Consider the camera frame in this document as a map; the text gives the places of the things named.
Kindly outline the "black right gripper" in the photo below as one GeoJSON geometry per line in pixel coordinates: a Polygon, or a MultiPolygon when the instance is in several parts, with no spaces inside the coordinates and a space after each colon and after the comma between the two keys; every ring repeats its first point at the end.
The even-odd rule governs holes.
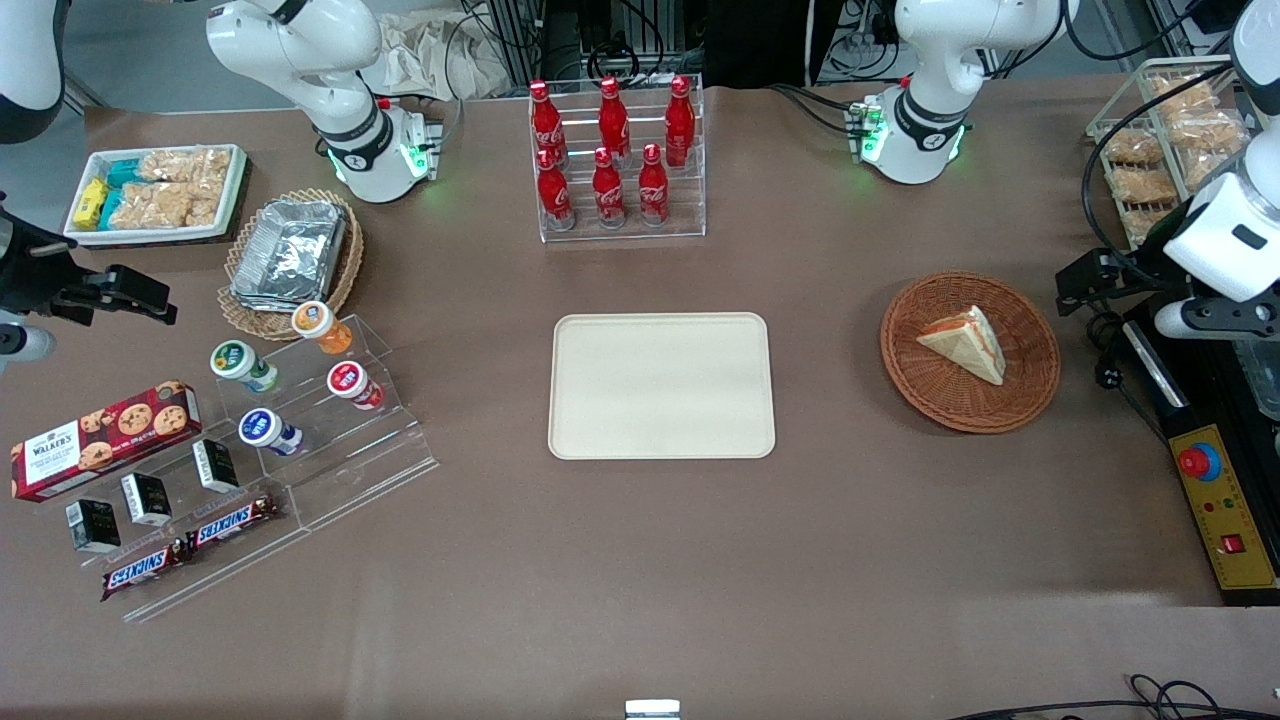
{"type": "Polygon", "coordinates": [[[1,309],[27,316],[55,316],[91,325],[93,314],[131,313],[164,325],[177,323],[178,307],[168,302],[170,288],[133,268],[111,264],[100,275],[100,288],[90,282],[92,272],[70,256],[70,245],[1,210],[1,309]]]}

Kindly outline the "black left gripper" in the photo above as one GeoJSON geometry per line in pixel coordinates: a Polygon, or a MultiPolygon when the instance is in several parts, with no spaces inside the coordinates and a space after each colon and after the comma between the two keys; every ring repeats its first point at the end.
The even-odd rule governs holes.
{"type": "Polygon", "coordinates": [[[1146,233],[1138,249],[1123,252],[1101,224],[1094,236],[1101,250],[1091,250],[1068,266],[1068,282],[1056,283],[1056,313],[1070,316],[1091,304],[1107,304],[1139,293],[1155,293],[1170,300],[1196,296],[1190,273],[1176,264],[1165,249],[1187,223],[1190,205],[1183,202],[1160,218],[1146,233]]]}

